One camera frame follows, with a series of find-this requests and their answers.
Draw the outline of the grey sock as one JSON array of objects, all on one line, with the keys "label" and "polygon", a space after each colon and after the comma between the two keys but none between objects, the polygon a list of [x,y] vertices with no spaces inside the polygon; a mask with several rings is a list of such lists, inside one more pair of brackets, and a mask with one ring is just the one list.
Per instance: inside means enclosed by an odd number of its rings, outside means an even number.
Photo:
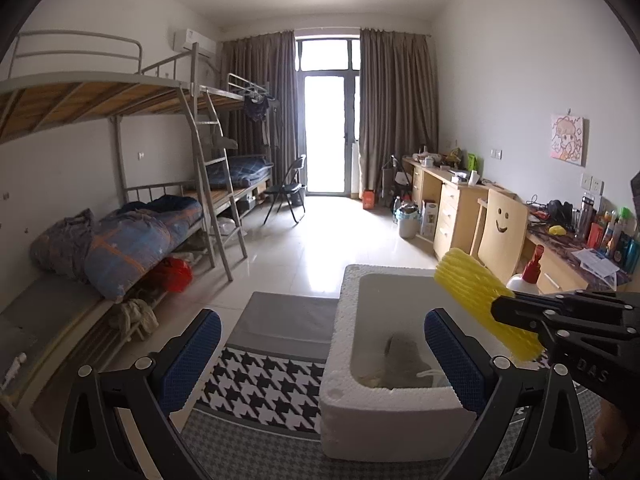
[{"label": "grey sock", "polygon": [[431,388],[430,382],[416,378],[431,367],[421,359],[418,345],[406,334],[390,336],[384,349],[384,366],[378,386],[386,389]]}]

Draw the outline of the yellow foam net sleeve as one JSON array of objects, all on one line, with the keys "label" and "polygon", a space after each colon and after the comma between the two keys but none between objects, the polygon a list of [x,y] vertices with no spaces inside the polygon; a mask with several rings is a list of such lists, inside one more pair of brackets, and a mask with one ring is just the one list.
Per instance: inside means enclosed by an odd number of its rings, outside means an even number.
[{"label": "yellow foam net sleeve", "polygon": [[501,296],[514,299],[515,292],[462,249],[451,248],[439,260],[434,279],[518,362],[533,362],[544,352],[534,333],[499,323],[492,317],[492,302]]}]

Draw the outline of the blue face mask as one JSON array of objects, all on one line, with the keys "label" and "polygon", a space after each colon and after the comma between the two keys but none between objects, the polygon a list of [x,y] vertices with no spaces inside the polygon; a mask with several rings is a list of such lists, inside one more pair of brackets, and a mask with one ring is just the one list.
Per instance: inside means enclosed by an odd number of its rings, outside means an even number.
[{"label": "blue face mask", "polygon": [[416,374],[416,378],[423,380],[424,382],[430,382],[431,388],[444,388],[449,387],[450,383],[446,374],[442,370],[421,370]]}]

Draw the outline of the papers on desk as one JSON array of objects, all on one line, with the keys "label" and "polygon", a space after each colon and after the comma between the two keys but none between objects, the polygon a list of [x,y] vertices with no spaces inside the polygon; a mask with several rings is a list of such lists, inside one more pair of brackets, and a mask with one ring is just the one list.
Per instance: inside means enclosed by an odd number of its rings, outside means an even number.
[{"label": "papers on desk", "polygon": [[599,254],[591,248],[585,248],[573,252],[572,256],[576,258],[580,266],[597,276],[598,278],[609,278],[615,276],[620,270],[612,261],[608,260],[604,255]]}]

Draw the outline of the wooden desk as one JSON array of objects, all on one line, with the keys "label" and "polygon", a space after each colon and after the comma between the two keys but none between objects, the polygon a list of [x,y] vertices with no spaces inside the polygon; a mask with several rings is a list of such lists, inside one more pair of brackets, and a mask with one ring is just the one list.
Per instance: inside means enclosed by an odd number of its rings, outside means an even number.
[{"label": "wooden desk", "polygon": [[540,245],[537,286],[545,294],[576,289],[608,290],[610,284],[580,265],[576,252],[585,245],[569,235],[554,236],[529,221],[527,206],[507,190],[491,185],[459,183],[443,169],[427,168],[406,157],[411,197],[419,206],[437,206],[433,252],[442,258],[452,248],[472,256],[503,283],[524,270]]}]

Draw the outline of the white foam box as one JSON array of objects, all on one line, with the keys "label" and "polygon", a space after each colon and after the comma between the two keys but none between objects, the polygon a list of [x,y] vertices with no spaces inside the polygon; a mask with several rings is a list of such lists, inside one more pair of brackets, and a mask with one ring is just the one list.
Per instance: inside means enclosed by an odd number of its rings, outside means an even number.
[{"label": "white foam box", "polygon": [[509,350],[437,284],[430,270],[352,264],[345,270],[320,387],[329,458],[399,463],[449,457],[474,413],[462,408],[424,336],[443,308],[491,356]]}]

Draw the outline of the white lotion pump bottle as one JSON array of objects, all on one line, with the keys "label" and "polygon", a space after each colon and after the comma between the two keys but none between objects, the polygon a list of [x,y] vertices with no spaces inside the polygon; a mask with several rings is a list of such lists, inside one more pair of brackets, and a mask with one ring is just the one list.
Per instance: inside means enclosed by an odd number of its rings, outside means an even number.
[{"label": "white lotion pump bottle", "polygon": [[521,274],[514,274],[506,283],[506,288],[512,292],[525,292],[526,294],[539,295],[538,278],[540,277],[540,260],[544,255],[544,246],[537,245],[532,258],[526,263]]}]

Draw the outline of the teal bottle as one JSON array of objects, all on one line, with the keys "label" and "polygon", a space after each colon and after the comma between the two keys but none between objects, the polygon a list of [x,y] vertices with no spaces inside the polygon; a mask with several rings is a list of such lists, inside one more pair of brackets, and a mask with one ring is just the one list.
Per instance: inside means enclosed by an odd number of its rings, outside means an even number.
[{"label": "teal bottle", "polygon": [[634,272],[639,261],[639,243],[631,237],[620,244],[620,267],[627,273]]}]

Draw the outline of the houndstooth table cloth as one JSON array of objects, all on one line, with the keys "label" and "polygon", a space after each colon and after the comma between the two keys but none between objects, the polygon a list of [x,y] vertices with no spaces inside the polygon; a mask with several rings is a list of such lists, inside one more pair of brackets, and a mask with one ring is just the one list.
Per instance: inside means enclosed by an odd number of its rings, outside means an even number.
[{"label": "houndstooth table cloth", "polygon": [[254,292],[195,402],[183,441],[213,479],[434,479],[443,460],[332,460],[319,391],[334,298]]}]

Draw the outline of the yellow object on desk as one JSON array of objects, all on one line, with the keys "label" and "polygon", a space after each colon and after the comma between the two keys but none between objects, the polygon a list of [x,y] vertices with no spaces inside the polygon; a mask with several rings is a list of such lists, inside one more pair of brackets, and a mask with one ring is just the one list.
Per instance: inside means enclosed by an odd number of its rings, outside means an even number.
[{"label": "yellow object on desk", "polygon": [[550,226],[548,234],[551,236],[567,236],[567,230],[564,226],[557,224],[556,226]]}]

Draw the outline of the blue plaid quilt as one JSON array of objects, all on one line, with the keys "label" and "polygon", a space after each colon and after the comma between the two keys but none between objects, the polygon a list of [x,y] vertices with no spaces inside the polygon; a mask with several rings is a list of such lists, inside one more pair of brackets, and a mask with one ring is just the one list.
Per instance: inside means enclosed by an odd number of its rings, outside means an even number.
[{"label": "blue plaid quilt", "polygon": [[29,255],[39,269],[88,283],[105,299],[119,302],[186,241],[202,215],[200,202],[175,195],[137,200],[100,220],[87,208],[42,232]]}]

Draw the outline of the smiley wooden chair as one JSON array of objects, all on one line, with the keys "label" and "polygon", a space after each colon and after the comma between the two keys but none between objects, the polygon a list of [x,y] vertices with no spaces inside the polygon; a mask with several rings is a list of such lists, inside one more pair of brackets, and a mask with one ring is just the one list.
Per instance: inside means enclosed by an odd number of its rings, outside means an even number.
[{"label": "smiley wooden chair", "polygon": [[478,200],[471,256],[506,284],[516,273],[525,242],[527,207],[491,188],[486,200]]}]

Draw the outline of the white waste bucket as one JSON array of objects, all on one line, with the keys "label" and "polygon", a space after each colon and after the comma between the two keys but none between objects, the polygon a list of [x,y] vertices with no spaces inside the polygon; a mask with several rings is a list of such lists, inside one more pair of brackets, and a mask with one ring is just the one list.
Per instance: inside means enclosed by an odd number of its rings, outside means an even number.
[{"label": "white waste bucket", "polygon": [[415,238],[421,226],[420,209],[414,203],[404,203],[396,210],[399,236],[404,240]]}]

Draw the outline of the black folding chair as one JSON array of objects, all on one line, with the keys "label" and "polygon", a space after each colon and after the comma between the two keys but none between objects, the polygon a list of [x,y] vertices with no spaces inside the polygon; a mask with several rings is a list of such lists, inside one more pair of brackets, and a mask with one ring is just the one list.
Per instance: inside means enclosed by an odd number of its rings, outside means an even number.
[{"label": "black folding chair", "polygon": [[279,184],[270,185],[265,189],[264,195],[270,198],[271,205],[262,224],[267,223],[275,204],[279,204],[279,209],[281,209],[284,203],[288,204],[288,210],[292,214],[294,223],[299,224],[294,208],[302,207],[303,212],[306,212],[304,185],[300,180],[300,173],[305,168],[305,164],[306,155],[303,154],[298,156],[292,161],[292,164],[288,166],[281,182]]}]

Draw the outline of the metal bunk bed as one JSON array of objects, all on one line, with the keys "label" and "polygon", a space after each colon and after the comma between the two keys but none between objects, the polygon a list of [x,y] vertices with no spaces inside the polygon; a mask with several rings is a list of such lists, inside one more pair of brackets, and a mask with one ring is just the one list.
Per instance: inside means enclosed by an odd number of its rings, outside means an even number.
[{"label": "metal bunk bed", "polygon": [[[212,191],[207,170],[230,169],[228,153],[236,147],[224,135],[220,114],[239,110],[244,104],[238,94],[209,87],[201,81],[200,66],[209,58],[198,52],[178,52],[149,66],[141,54],[132,56],[137,69],[132,74],[86,71],[50,73],[15,78],[1,86],[1,139],[11,141],[39,131],[73,125],[76,122],[106,120],[110,125],[114,153],[117,196],[121,202],[141,193],[194,190],[203,207],[201,220],[190,229],[204,247],[198,252],[210,264],[227,263],[226,237],[217,223],[218,214],[235,212],[241,194],[227,181],[222,191]],[[190,131],[194,177],[184,182],[130,186],[126,179],[122,147],[122,120],[138,115],[183,114]]]}]

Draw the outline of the brown right curtain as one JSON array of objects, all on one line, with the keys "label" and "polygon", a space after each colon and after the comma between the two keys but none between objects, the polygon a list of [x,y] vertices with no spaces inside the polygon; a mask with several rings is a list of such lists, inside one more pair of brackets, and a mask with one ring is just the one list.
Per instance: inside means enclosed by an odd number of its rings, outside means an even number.
[{"label": "brown right curtain", "polygon": [[438,150],[438,91],[430,38],[360,30],[359,163],[363,191],[377,191],[392,156]]}]

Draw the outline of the brown curtain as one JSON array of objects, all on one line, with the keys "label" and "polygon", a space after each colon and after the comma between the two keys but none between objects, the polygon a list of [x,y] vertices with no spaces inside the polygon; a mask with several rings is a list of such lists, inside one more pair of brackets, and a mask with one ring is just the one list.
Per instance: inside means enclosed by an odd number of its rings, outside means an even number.
[{"label": "brown curtain", "polygon": [[430,38],[360,30],[359,163],[363,191],[377,191],[392,156],[438,150],[438,91]]},{"label": "brown curtain", "polygon": [[227,41],[222,76],[244,104],[224,120],[240,155],[264,155],[276,181],[299,155],[296,41],[292,30]]}]

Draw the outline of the brown left curtain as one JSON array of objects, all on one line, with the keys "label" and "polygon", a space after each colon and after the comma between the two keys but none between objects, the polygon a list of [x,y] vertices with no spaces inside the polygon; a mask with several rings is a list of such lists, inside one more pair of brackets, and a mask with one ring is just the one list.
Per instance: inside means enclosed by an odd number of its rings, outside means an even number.
[{"label": "brown left curtain", "polygon": [[224,120],[240,155],[264,155],[276,181],[299,155],[296,41],[292,30],[227,41],[222,76],[244,104]]}]

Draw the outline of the white air conditioner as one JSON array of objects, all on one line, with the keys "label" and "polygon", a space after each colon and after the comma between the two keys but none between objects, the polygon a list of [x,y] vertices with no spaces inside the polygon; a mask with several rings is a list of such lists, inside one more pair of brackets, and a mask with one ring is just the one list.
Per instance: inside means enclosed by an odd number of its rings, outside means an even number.
[{"label": "white air conditioner", "polygon": [[198,45],[198,52],[211,58],[217,52],[216,41],[210,39],[193,29],[185,28],[174,32],[172,40],[172,50],[175,52],[190,51],[194,44]]}]

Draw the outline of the cartoon wall picture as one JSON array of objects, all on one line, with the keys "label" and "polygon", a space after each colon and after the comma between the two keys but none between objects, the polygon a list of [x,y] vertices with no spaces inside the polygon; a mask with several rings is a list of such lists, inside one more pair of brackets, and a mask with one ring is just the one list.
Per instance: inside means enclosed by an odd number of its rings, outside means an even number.
[{"label": "cartoon wall picture", "polygon": [[584,118],[554,115],[551,121],[550,157],[582,166],[585,147]]}]

